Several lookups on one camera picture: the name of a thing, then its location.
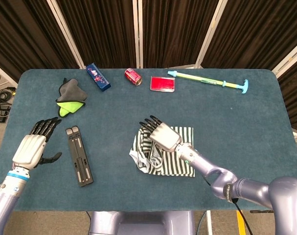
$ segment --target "robotic arm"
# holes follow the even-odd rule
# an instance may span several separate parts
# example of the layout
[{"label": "robotic arm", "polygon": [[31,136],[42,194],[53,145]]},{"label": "robotic arm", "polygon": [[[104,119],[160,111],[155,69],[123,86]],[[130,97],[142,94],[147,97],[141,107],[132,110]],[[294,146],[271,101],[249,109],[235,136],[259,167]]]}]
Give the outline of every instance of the robotic arm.
[{"label": "robotic arm", "polygon": [[140,124],[151,132],[150,139],[168,152],[176,151],[178,156],[207,178],[217,174],[211,184],[213,194],[229,202],[242,198],[273,209],[277,235],[297,235],[297,179],[280,177],[269,185],[250,180],[238,179],[230,170],[219,167],[204,158],[190,143],[182,143],[181,136],[158,118]]},{"label": "robotic arm", "polygon": [[58,152],[52,158],[43,158],[43,151],[55,127],[61,122],[54,117],[52,119],[37,122],[29,135],[26,135],[13,157],[12,170],[7,173],[0,185],[0,235],[4,226],[18,201],[26,182],[29,180],[29,171],[38,164],[53,163],[61,156]]}]

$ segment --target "striped cloth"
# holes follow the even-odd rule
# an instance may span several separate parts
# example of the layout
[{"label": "striped cloth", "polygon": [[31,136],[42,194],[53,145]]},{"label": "striped cloth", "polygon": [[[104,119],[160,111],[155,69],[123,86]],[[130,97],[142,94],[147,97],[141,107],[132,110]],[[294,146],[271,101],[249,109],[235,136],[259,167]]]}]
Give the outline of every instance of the striped cloth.
[{"label": "striped cloth", "polygon": [[[183,142],[193,145],[193,128],[177,126],[171,128],[181,135]],[[147,129],[140,128],[130,150],[130,156],[142,172],[153,175],[195,177],[195,170],[192,167],[181,160],[176,152],[169,153],[159,148],[148,138],[149,133]]]}]

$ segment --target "soda can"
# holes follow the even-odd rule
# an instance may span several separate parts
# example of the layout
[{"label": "soda can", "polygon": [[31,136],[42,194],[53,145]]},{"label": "soda can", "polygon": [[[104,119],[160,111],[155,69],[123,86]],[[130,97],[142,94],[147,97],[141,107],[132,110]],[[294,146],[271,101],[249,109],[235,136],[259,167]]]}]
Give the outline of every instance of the soda can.
[{"label": "soda can", "polygon": [[142,77],[131,68],[128,68],[124,72],[124,75],[130,82],[132,82],[136,86],[142,83]]}]

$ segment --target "dark brown curtain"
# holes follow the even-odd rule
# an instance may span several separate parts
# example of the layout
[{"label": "dark brown curtain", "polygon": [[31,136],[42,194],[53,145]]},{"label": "dark brown curtain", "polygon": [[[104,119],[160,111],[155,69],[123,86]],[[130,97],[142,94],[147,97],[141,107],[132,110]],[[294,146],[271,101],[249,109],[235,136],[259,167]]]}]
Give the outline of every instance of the dark brown curtain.
[{"label": "dark brown curtain", "polygon": [[28,69],[78,68],[46,0],[0,0],[0,67],[16,81]]},{"label": "dark brown curtain", "polygon": [[297,62],[278,81],[292,127],[297,130]]},{"label": "dark brown curtain", "polygon": [[136,67],[132,0],[58,0],[85,65]]},{"label": "dark brown curtain", "polygon": [[297,0],[228,0],[204,68],[272,70],[297,45]]},{"label": "dark brown curtain", "polygon": [[218,0],[143,0],[145,68],[195,64]]}]

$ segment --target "blue ring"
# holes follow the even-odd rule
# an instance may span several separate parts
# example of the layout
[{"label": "blue ring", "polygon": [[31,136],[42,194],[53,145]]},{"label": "blue ring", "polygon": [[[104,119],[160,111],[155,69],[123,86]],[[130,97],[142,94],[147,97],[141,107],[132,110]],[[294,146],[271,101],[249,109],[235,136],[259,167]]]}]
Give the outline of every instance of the blue ring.
[{"label": "blue ring", "polygon": [[22,180],[25,180],[25,181],[28,181],[29,180],[29,178],[26,178],[24,176],[17,175],[17,174],[14,174],[14,173],[10,173],[10,172],[8,172],[7,176],[16,177],[16,178],[19,178],[19,179],[22,179]]}]

